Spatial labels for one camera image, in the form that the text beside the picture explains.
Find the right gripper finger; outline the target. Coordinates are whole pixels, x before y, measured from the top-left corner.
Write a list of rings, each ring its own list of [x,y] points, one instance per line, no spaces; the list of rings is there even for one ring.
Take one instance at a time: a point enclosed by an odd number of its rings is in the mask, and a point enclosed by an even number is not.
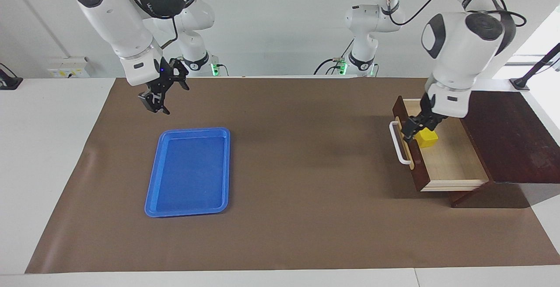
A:
[[[170,60],[170,67],[173,73],[173,82],[178,82],[184,90],[190,90],[187,84],[187,76],[189,74],[188,68],[178,58]]]
[[[162,111],[164,114],[169,115],[170,111],[164,105],[165,94],[146,90],[138,94],[138,98],[144,107],[152,113]]]

